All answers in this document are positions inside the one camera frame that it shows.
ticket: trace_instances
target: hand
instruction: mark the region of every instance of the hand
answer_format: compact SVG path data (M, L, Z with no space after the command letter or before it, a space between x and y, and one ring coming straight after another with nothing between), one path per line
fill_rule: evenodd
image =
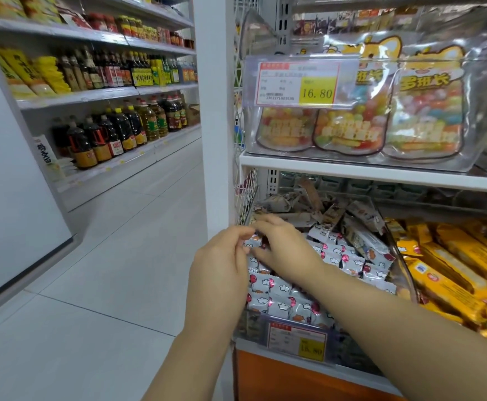
M228 227L197 250L189 270L184 331L221 333L230 338L244 309L249 284L250 227Z
M320 256L292 224L273 214L257 217L253 227L267 236L271 250L253 248L253 255L282 278L307 288L306 278L323 265Z

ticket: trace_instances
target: forearm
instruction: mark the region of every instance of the forearm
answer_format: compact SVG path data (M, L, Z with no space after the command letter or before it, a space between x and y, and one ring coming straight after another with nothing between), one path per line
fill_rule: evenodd
M142 401L210 401L231 332L183 330Z
M487 399L487 339L339 269L312 269L304 287L406 398Z

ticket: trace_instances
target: orange panel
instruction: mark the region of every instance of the orange panel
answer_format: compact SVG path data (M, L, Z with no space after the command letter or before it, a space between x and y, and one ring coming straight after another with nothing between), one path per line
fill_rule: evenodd
M387 392L238 352L238 401L406 401Z

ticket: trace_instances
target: white tile floor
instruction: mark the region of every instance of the white tile floor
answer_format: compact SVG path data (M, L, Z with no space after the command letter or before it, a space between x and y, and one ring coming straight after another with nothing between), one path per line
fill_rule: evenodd
M141 398L207 241L201 140L70 215L80 246L0 308L0 401Z

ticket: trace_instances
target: person's right hand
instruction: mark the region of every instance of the person's right hand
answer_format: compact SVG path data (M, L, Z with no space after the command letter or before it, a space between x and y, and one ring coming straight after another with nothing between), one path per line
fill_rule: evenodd
M306 279L323 261L301 232L273 214L258 216L251 226L267 236L271 248L253 248L253 255L282 278L305 288Z

